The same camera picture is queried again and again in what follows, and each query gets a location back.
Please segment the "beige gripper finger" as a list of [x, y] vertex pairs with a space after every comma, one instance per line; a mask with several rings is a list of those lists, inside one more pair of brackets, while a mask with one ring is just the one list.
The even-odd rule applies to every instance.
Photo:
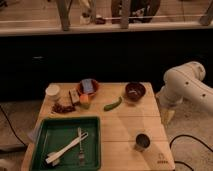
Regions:
[[164, 109], [163, 110], [163, 124], [167, 126], [171, 119], [174, 117], [175, 111], [172, 109]]

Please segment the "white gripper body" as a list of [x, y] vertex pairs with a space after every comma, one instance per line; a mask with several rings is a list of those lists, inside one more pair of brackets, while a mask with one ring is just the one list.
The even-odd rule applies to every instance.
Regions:
[[164, 108], [172, 108], [182, 103], [183, 97], [168, 86], [163, 86], [156, 94], [159, 103]]

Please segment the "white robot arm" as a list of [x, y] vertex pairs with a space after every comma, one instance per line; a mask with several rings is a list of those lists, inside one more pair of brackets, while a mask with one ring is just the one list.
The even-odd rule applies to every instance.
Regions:
[[213, 114], [213, 88], [204, 84], [206, 71], [196, 61], [168, 69], [163, 76], [164, 85], [156, 94], [161, 122], [167, 126], [175, 114], [174, 107], [187, 99]]

